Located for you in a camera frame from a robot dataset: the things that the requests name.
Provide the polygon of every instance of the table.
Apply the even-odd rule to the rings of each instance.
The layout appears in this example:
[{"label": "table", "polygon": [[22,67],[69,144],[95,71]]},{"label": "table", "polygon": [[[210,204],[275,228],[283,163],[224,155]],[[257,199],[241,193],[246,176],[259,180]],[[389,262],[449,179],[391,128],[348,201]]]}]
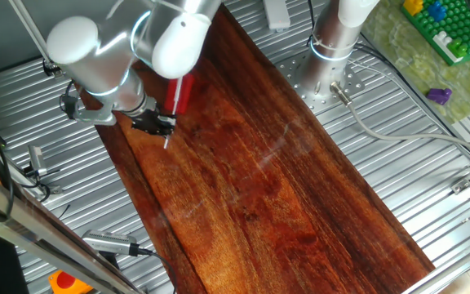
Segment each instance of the table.
[{"label": "table", "polygon": [[168,149],[122,114],[97,127],[179,293],[394,293],[433,270],[224,6],[193,75]]},{"label": "table", "polygon": [[401,13],[402,0],[380,0],[362,32],[425,95],[449,88],[445,105],[432,103],[449,123],[470,115],[470,61],[449,66]]}]

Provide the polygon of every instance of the lego brick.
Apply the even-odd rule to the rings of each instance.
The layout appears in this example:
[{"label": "lego brick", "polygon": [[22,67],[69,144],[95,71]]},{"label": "lego brick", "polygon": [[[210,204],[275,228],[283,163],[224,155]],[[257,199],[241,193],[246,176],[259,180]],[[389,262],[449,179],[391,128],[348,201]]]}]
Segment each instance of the lego brick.
[{"label": "lego brick", "polygon": [[[401,9],[411,24],[422,34],[431,46],[449,65],[456,65],[470,60],[470,11],[464,0],[441,0],[441,6],[446,9],[446,17],[436,22],[429,14],[428,8],[436,0],[424,0],[423,10],[414,16],[404,7]],[[443,46],[437,44],[433,38],[441,31],[454,40],[460,40],[460,44],[449,48],[455,58],[450,58],[450,54],[444,51]]]},{"label": "lego brick", "polygon": [[444,105],[449,100],[451,94],[453,94],[451,89],[431,89],[427,98],[437,102],[439,105]]},{"label": "lego brick", "polygon": [[404,8],[409,12],[409,14],[414,16],[422,11],[423,0],[406,0],[404,2]]},{"label": "lego brick", "polygon": [[428,12],[434,21],[439,22],[446,18],[447,9],[439,1],[435,1],[428,7]]},{"label": "lego brick", "polygon": [[447,56],[454,62],[454,63],[457,63],[457,62],[460,62],[463,57],[456,57],[453,52],[451,52],[449,50],[449,48],[447,48],[447,45],[449,45],[449,43],[453,42],[453,39],[451,37],[448,37],[447,36],[447,33],[445,31],[441,31],[440,33],[438,33],[436,36],[432,37],[432,40],[440,47],[440,49],[443,50],[443,52],[445,54],[447,54]]},{"label": "lego brick", "polygon": [[453,52],[454,56],[458,58],[464,57],[467,55],[467,45],[462,44],[461,39],[453,40],[453,42],[450,42],[449,44],[447,44],[447,48],[449,48],[449,50]]}]

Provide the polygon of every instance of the wooden cutting board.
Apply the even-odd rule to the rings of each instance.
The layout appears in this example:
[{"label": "wooden cutting board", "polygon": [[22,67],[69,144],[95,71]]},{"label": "wooden cutting board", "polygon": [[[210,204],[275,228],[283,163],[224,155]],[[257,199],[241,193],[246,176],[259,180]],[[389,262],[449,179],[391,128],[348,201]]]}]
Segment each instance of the wooden cutting board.
[{"label": "wooden cutting board", "polygon": [[97,127],[179,294],[400,293],[433,270],[224,6],[193,75],[168,149],[122,114]]}]

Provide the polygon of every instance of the white cable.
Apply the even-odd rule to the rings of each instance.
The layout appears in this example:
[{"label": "white cable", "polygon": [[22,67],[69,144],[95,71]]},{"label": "white cable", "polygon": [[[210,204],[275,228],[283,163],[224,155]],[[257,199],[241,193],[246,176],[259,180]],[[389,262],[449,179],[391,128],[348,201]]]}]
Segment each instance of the white cable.
[{"label": "white cable", "polygon": [[[407,94],[406,90],[404,90],[404,88],[394,78],[391,78],[386,73],[383,73],[382,71],[377,70],[377,69],[373,69],[370,66],[359,65],[355,61],[356,60],[349,59],[349,62],[351,62],[352,64],[354,64],[356,66],[362,67],[363,69],[368,69],[368,70],[374,71],[374,72],[379,73],[379,74],[382,74],[384,77],[390,79],[397,86],[399,86],[405,92],[405,94],[409,96],[409,94]],[[408,136],[380,135],[379,133],[376,133],[373,130],[369,129],[364,124],[364,122],[358,116],[357,111],[355,110],[353,105],[348,105],[348,108],[349,108],[349,111],[351,112],[351,114],[353,115],[353,117],[357,120],[357,123],[364,129],[364,131],[366,131],[366,133],[368,133],[369,135],[371,135],[371,136],[373,136],[377,139],[381,139],[381,140],[416,140],[416,139],[422,139],[422,138],[433,138],[433,139],[448,140],[449,142],[457,143],[457,144],[460,144],[460,145],[464,146],[467,149],[470,149],[470,143],[468,143],[464,140],[460,140],[456,137],[449,136],[449,135],[442,135],[442,134],[414,134],[414,135],[408,135]]]},{"label": "white cable", "polygon": [[380,135],[379,133],[376,133],[373,130],[369,129],[364,124],[364,122],[360,119],[360,117],[358,117],[357,111],[353,107],[353,104],[348,105],[348,109],[349,111],[351,111],[351,114],[357,120],[357,123],[364,129],[364,131],[366,131],[366,133],[381,140],[416,140],[416,139],[423,139],[423,138],[433,138],[433,139],[448,140],[449,142],[460,144],[462,146],[465,146],[465,148],[470,149],[470,143],[464,140],[455,138],[453,136],[442,135],[442,134],[414,134],[414,135],[408,135],[408,136]]}]

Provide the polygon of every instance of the lego baseplate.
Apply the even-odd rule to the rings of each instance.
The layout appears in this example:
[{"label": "lego baseplate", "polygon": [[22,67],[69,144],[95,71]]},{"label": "lego baseplate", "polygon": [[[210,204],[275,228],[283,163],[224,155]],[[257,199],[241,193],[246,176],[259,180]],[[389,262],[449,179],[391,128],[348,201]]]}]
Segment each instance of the lego baseplate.
[{"label": "lego baseplate", "polygon": [[405,7],[401,10],[447,64],[457,65],[469,61],[470,11],[467,3],[465,0],[440,0],[441,6],[446,10],[445,17],[435,21],[428,11],[435,2],[436,0],[424,0],[423,8],[415,16]]}]

